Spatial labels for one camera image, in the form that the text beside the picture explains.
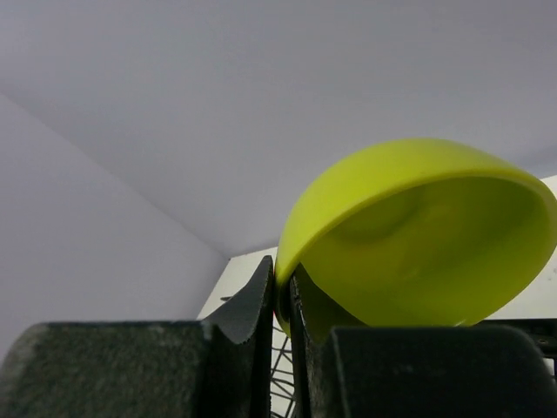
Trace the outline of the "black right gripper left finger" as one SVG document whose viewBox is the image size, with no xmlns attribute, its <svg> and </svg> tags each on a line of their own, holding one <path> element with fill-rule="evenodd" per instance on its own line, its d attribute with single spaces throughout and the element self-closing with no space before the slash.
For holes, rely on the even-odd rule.
<svg viewBox="0 0 557 418">
<path fill-rule="evenodd" d="M 266 417 L 273 265 L 203 320 L 44 322 L 1 366 L 4 417 Z"/>
</svg>

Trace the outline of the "lime green bowl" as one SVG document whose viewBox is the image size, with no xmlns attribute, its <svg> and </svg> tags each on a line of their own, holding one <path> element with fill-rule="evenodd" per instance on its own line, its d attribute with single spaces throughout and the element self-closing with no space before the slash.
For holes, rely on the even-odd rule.
<svg viewBox="0 0 557 418">
<path fill-rule="evenodd" d="M 556 198 L 533 174 L 440 138 L 355 152 L 293 205 L 275 264 L 275 314 L 291 328 L 290 280 L 372 327 L 471 326 L 513 300 L 556 247 Z"/>
</svg>

